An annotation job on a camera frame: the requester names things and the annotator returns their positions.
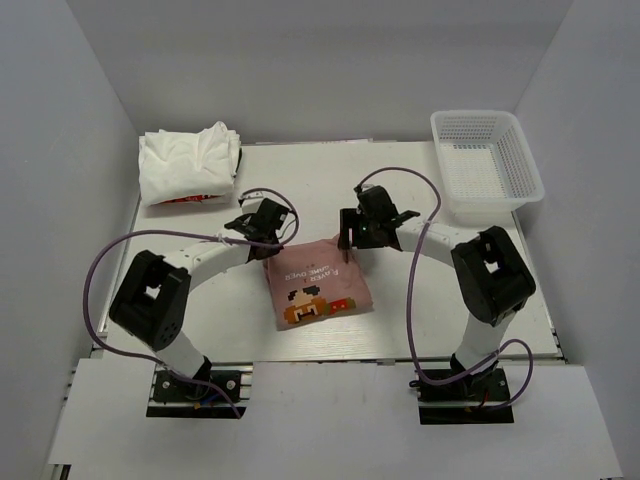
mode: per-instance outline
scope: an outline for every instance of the white wall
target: white wall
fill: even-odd
[[[0,478],[40,477],[71,368],[90,347],[83,277],[130,225],[136,153],[67,4],[0,2]]]
[[[570,0],[68,0],[139,132],[424,139],[512,111]]]
[[[521,216],[529,247],[625,479],[640,479],[639,88],[640,2],[576,0],[516,109],[547,191]]]

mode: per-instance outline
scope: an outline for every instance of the black bracket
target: black bracket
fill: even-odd
[[[427,377],[442,380],[451,377],[451,370],[423,370]],[[498,410],[487,403],[503,403],[511,398],[507,377],[501,368],[491,370],[474,382],[471,390],[461,382],[433,387],[420,380],[409,383],[419,394],[418,411],[421,425],[513,423],[511,406]],[[473,406],[459,406],[460,402]]]
[[[109,317],[154,350],[169,345],[182,329],[191,276],[162,255],[138,253],[109,308]],[[159,288],[153,298],[147,289]]]
[[[456,245],[451,257],[464,303],[481,322],[496,326],[521,310],[536,291],[531,272],[501,227]]]
[[[241,215],[235,220],[226,223],[224,228],[240,232],[247,240],[252,242],[274,245],[278,243],[276,230],[282,227],[289,213],[290,210],[287,207],[269,198],[264,198],[260,202],[257,212]],[[251,247],[248,260],[264,260],[272,257],[280,250],[282,250],[282,247]]]
[[[209,381],[224,391],[233,403],[240,401],[242,372],[238,370],[212,370]],[[183,388],[183,384],[165,370],[156,372],[156,380],[151,391],[151,400],[156,405],[147,407],[147,417],[171,418],[235,418],[235,414],[221,397],[210,404],[196,408],[196,403],[209,398],[213,389]],[[244,413],[245,407],[238,407]]]
[[[344,252],[352,246],[400,250],[396,229],[420,214],[412,210],[399,213],[387,191],[379,185],[366,190],[356,187],[355,191],[358,208],[340,210],[338,248]]]

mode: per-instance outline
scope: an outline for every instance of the wire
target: wire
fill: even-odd
[[[378,170],[374,170],[373,172],[371,172],[369,175],[367,175],[360,181],[360,183],[358,184],[358,187],[361,187],[367,180],[369,180],[374,175],[377,175],[378,173],[386,172],[386,171],[406,172],[421,178],[429,185],[429,187],[431,187],[431,190],[433,191],[436,197],[436,206],[427,217],[424,227],[420,232],[420,236],[418,237],[416,250],[413,253],[413,258],[411,260],[411,268],[409,269],[409,284],[407,286],[407,303],[406,303],[407,341],[409,342],[409,351],[411,352],[411,360],[413,361],[413,365],[416,368],[416,373],[418,374],[418,377],[427,385],[432,385],[434,387],[449,385],[450,383],[457,382],[458,380],[461,380],[462,378],[468,375],[471,375],[473,372],[475,372],[480,367],[486,365],[487,363],[495,361],[498,358],[498,355],[502,353],[503,350],[505,350],[507,347],[509,347],[514,343],[518,343],[525,348],[529,358],[529,371],[527,373],[527,378],[525,379],[525,382],[520,388],[520,390],[510,400],[504,403],[501,403],[500,405],[491,407],[491,409],[497,410],[500,408],[508,407],[513,402],[515,402],[518,398],[520,398],[520,396],[524,393],[526,388],[529,386],[529,382],[531,381],[531,376],[533,375],[533,353],[531,352],[531,349],[529,348],[529,346],[522,340],[514,338],[506,341],[505,343],[502,344],[502,346],[496,352],[492,353],[485,359],[479,361],[471,368],[468,368],[467,370],[457,373],[456,375],[452,375],[451,377],[448,377],[448,378],[444,378],[441,380],[432,379],[427,377],[427,375],[425,375],[425,373],[422,371],[422,368],[420,367],[420,360],[418,359],[418,354],[416,352],[415,342],[413,339],[413,327],[412,327],[413,287],[415,284],[416,268],[418,266],[418,260],[420,258],[420,251],[422,250],[422,244],[424,243],[424,239],[427,236],[429,226],[431,225],[431,223],[433,222],[433,219],[435,218],[435,216],[440,211],[440,208],[442,207],[442,197],[440,195],[440,192],[438,191],[438,188],[429,178],[427,178],[425,175],[415,170],[412,170],[406,167],[384,167]]]
[[[228,243],[230,245],[250,245],[250,246],[253,246],[253,247],[280,248],[280,247],[288,244],[297,235],[298,230],[300,228],[298,212],[295,209],[295,207],[293,206],[293,204],[284,195],[282,195],[282,194],[280,194],[280,193],[278,193],[275,190],[272,190],[270,188],[252,188],[252,189],[247,190],[246,192],[244,192],[242,195],[247,195],[249,193],[259,192],[259,191],[264,191],[264,192],[268,192],[268,193],[271,193],[273,195],[276,195],[277,197],[279,197],[281,200],[283,200],[287,204],[287,206],[291,210],[291,213],[293,214],[294,218],[296,219],[296,226],[295,226],[295,229],[294,229],[293,233],[286,240],[283,240],[282,242],[275,243],[275,244],[252,242],[252,241],[249,241],[249,240],[239,240],[239,239],[235,239],[235,238],[225,238],[224,241],[226,243]],[[102,347],[104,350],[106,350],[108,352],[114,353],[116,355],[121,355],[123,357],[128,357],[128,358],[141,358],[141,359],[144,359],[144,360],[149,360],[150,362],[153,362],[156,365],[159,365],[159,366],[161,366],[163,368],[166,368],[167,371],[174,378],[180,380],[181,382],[190,383],[190,384],[193,384],[193,385],[200,385],[200,386],[208,387],[208,388],[211,388],[211,389],[215,390],[229,404],[229,406],[233,410],[233,413],[236,415],[236,417],[238,419],[241,418],[242,415],[240,414],[240,411],[237,409],[237,407],[233,404],[233,401],[224,392],[224,390],[222,390],[220,387],[218,387],[214,383],[207,382],[207,381],[204,381],[204,380],[196,380],[196,379],[193,379],[193,378],[186,377],[186,376],[184,376],[184,375],[182,375],[182,374],[180,374],[178,372],[175,372],[175,371],[171,370],[168,365],[166,365],[161,360],[158,360],[156,357],[152,357],[151,355],[146,355],[144,353],[127,352],[126,350],[120,350],[119,348],[112,347],[111,345],[107,344],[104,340],[102,340],[98,336],[96,331],[93,329],[93,324],[91,322],[91,315],[89,314],[89,294],[90,294],[90,291],[91,291],[91,281],[93,280],[93,276],[95,274],[96,269],[98,268],[98,265],[100,264],[100,261],[116,245],[118,245],[118,244],[120,244],[120,243],[122,243],[122,242],[124,242],[126,240],[129,240],[131,238],[140,237],[140,236],[143,236],[143,235],[167,235],[167,236],[172,236],[172,237],[194,238],[194,239],[197,239],[197,240],[205,240],[205,241],[209,241],[209,242],[219,242],[221,240],[220,238],[218,238],[218,236],[202,235],[202,234],[198,234],[198,233],[178,232],[178,231],[174,231],[174,230],[139,230],[137,232],[130,232],[130,233],[127,233],[125,235],[121,235],[120,237],[117,237],[117,238],[113,239],[111,242],[109,242],[107,245],[105,245],[102,248],[102,250],[100,250],[100,252],[98,252],[98,254],[96,255],[96,258],[94,258],[93,262],[91,262],[91,265],[89,266],[89,270],[87,272],[87,276],[85,278],[84,286],[83,286],[83,289],[82,289],[82,317],[83,317],[83,320],[84,320],[84,326],[87,329],[87,332],[89,333],[89,336],[91,337],[91,339],[97,345],[99,345],[100,347]]]

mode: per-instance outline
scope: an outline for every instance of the white towel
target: white towel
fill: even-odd
[[[240,135],[222,122],[200,133],[145,133],[138,156],[142,204],[231,193],[239,155]]]

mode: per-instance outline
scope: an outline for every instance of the white tabletop surface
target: white tabletop surface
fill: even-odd
[[[420,425],[413,365],[257,363],[242,420],[146,418],[153,365],[81,360],[49,462],[73,480],[620,475],[583,367],[536,367],[506,425]],[[526,367],[505,367],[512,391]]]
[[[442,187],[431,142],[245,146],[243,152],[237,192],[263,186],[286,195],[301,218],[300,233],[293,243],[336,235],[340,208],[356,206],[353,187],[377,168],[413,168]],[[383,173],[371,183],[383,185],[400,211],[412,209],[427,214],[435,204],[429,188],[405,173]],[[239,213],[235,201],[224,206],[141,207],[135,230],[215,234]],[[459,226],[465,241],[490,226],[457,225],[446,209],[436,221]],[[510,214],[492,224],[504,227],[523,257],[526,255]],[[138,237],[131,241],[124,265],[128,266],[143,249],[166,253],[191,243],[173,237]],[[374,310],[369,313],[329,318],[280,332],[276,330],[262,265],[252,262],[218,275],[192,292],[183,329],[214,362],[408,358],[404,299],[411,255],[391,249],[359,251],[356,255],[373,296]],[[455,273],[450,267],[423,258],[418,266],[416,290],[413,308],[418,354],[424,358],[448,357],[457,348],[467,320]],[[508,338],[525,340],[538,357],[557,355],[540,289],[512,322],[505,340]],[[144,350],[135,338],[113,324],[109,325],[108,341],[120,348]],[[517,349],[505,352],[506,357],[521,354]]]

